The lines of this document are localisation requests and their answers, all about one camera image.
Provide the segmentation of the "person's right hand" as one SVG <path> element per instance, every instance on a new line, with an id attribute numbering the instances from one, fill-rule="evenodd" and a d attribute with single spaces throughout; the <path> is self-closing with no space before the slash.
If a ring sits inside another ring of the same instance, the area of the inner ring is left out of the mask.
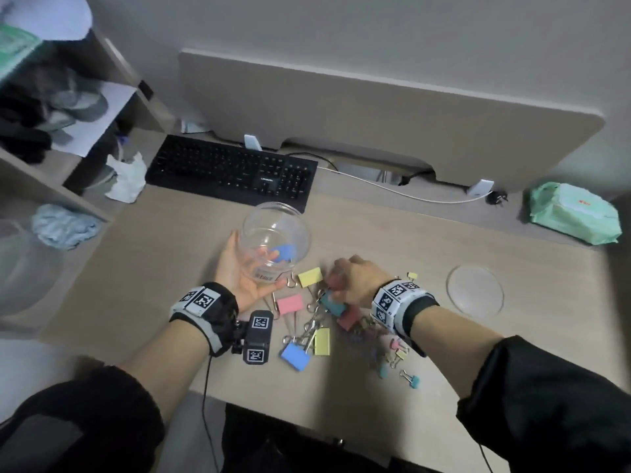
<path id="1" fill-rule="evenodd" d="M 351 262 L 351 285 L 348 302 L 344 304 L 370 308 L 378 290 L 395 277 L 359 255 L 353 255 L 348 260 Z"/>

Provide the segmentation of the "clear plastic jar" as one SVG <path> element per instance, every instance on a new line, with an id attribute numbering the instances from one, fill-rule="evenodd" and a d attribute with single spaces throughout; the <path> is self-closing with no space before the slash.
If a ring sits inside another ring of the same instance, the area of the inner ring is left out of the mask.
<path id="1" fill-rule="evenodd" d="M 262 265 L 251 273 L 257 282 L 262 283 L 274 283 L 277 279 L 288 278 L 289 273 L 307 256 L 312 242 L 311 230 L 302 214 L 280 202 L 266 202 L 256 206 L 245 217 L 239 235 L 240 252 L 259 254 L 262 258 Z M 271 247 L 284 243 L 295 245 L 295 262 L 272 262 Z"/>

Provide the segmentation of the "person's right forearm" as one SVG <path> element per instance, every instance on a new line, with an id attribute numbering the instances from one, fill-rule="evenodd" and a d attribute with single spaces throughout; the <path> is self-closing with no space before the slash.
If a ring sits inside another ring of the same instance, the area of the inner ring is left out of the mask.
<path id="1" fill-rule="evenodd" d="M 631 473 L 631 395 L 607 378 L 429 301 L 400 329 L 456 391 L 469 436 L 511 473 Z"/>

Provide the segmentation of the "right wristband with markers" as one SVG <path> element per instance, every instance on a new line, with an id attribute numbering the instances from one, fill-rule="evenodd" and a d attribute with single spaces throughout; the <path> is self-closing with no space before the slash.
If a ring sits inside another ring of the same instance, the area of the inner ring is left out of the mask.
<path id="1" fill-rule="evenodd" d="M 413 281 L 394 279 L 377 290 L 372 300 L 371 316 L 421 357 L 427 357 L 411 338 L 411 328 L 415 317 L 433 306 L 439 306 L 439 303 L 431 293 Z"/>

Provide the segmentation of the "wristband with markers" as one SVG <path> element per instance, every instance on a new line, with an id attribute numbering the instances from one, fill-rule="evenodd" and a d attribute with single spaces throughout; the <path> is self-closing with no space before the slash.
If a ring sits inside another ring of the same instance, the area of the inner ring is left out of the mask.
<path id="1" fill-rule="evenodd" d="M 394 279 L 377 290 L 372 300 L 371 316 L 421 357 L 427 357 L 411 338 L 411 328 L 415 317 L 433 306 L 439 306 L 439 303 L 431 293 L 413 281 Z"/>
<path id="2" fill-rule="evenodd" d="M 190 289 L 171 307 L 169 322 L 196 327 L 208 342 L 209 355 L 218 357 L 235 341 L 238 313 L 234 294 L 217 282 L 207 282 Z"/>

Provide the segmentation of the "left wristband with markers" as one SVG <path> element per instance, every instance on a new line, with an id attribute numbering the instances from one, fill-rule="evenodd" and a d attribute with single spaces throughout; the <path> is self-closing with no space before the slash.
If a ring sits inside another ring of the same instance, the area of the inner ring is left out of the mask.
<path id="1" fill-rule="evenodd" d="M 218 357 L 235 341 L 238 313 L 234 294 L 217 282 L 207 282 L 190 289 L 171 307 L 169 322 L 196 327 L 208 342 L 209 355 Z"/>

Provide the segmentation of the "black keyboard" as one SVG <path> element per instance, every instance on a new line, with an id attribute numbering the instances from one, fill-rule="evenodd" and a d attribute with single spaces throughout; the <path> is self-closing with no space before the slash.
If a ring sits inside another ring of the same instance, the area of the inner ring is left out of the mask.
<path id="1" fill-rule="evenodd" d="M 304 213 L 318 163 L 168 135 L 149 166 L 149 185 L 248 206 L 280 202 Z"/>

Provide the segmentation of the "crumpled white tissue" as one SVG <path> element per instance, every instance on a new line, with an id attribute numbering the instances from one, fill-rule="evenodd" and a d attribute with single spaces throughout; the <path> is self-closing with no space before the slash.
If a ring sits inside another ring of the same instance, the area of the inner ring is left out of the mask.
<path id="1" fill-rule="evenodd" d="M 142 154 L 138 151 L 130 163 L 116 160 L 108 155 L 106 166 L 115 172 L 115 182 L 110 190 L 105 193 L 106 198 L 124 204 L 133 204 L 143 191 L 146 180 L 147 166 Z"/>

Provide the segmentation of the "clear jar lid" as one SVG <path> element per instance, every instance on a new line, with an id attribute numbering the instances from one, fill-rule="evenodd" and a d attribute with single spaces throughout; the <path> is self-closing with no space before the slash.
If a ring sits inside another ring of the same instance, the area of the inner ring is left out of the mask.
<path id="1" fill-rule="evenodd" d="M 449 272 L 446 292 L 461 314 L 474 320 L 497 316 L 505 294 L 495 275 L 477 265 L 459 265 Z"/>

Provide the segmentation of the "beige desk divider panel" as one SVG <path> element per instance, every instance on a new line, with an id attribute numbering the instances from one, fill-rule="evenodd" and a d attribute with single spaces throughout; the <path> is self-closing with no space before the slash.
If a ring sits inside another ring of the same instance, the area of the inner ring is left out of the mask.
<path id="1" fill-rule="evenodd" d="M 180 78 L 222 139 L 329 142 L 430 165 L 441 182 L 523 190 L 605 124 L 597 112 L 183 49 Z"/>

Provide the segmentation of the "white paper sheet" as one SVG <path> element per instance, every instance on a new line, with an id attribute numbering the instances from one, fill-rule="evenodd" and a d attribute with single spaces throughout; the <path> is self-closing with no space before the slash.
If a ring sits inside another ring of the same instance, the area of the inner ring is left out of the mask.
<path id="1" fill-rule="evenodd" d="M 103 82 L 101 93 L 108 103 L 107 109 L 96 120 L 77 120 L 74 124 L 54 132 L 52 150 L 86 157 L 136 92 L 137 88 L 134 86 Z"/>

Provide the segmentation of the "wooden shelf unit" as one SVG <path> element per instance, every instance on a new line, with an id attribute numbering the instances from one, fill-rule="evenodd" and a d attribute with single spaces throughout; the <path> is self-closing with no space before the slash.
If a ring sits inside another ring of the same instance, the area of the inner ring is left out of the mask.
<path id="1" fill-rule="evenodd" d="M 62 42 L 59 52 L 98 79 L 133 88 L 114 119 L 121 120 L 129 134 L 124 154 L 139 151 L 150 164 L 166 135 L 175 131 L 177 118 L 98 28 L 82 41 Z M 81 162 L 79 156 L 53 149 L 41 164 L 29 165 L 0 148 L 0 215 L 25 215 L 51 203 L 113 221 L 125 205 L 106 198 L 104 185 L 80 195 L 64 186 Z"/>

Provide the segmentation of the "black clothing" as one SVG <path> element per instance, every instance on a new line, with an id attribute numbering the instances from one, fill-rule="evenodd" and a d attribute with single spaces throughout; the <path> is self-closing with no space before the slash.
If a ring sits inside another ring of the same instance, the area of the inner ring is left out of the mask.
<path id="1" fill-rule="evenodd" d="M 52 147 L 38 101 L 14 90 L 0 92 L 0 147 L 28 165 L 39 165 Z"/>

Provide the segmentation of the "green wet wipes pack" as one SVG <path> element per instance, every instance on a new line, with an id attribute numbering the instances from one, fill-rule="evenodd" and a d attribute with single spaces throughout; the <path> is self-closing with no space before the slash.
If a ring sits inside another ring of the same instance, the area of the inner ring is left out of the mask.
<path id="1" fill-rule="evenodd" d="M 607 200 L 567 183 L 547 182 L 529 193 L 530 220 L 589 245 L 617 243 L 619 212 Z"/>

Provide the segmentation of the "green packet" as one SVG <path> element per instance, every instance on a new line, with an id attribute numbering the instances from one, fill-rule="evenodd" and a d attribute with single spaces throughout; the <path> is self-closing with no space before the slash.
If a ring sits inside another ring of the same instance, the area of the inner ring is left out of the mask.
<path id="1" fill-rule="evenodd" d="M 26 30 L 0 23 L 0 84 L 42 43 L 42 39 Z"/>

